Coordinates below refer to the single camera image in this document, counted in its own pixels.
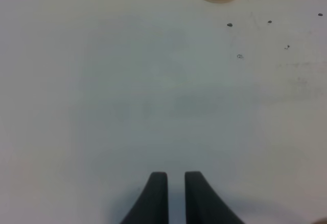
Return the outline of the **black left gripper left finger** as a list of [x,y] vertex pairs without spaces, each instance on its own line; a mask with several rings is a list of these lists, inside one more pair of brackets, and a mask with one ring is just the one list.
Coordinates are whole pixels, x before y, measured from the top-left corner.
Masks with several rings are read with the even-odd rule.
[[150,174],[142,193],[121,223],[169,223],[168,176],[165,172]]

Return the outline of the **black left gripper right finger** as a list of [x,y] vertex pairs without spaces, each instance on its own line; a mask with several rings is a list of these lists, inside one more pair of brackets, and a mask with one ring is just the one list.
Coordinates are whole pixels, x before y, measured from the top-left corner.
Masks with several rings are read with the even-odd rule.
[[186,223],[242,224],[199,171],[184,175]]

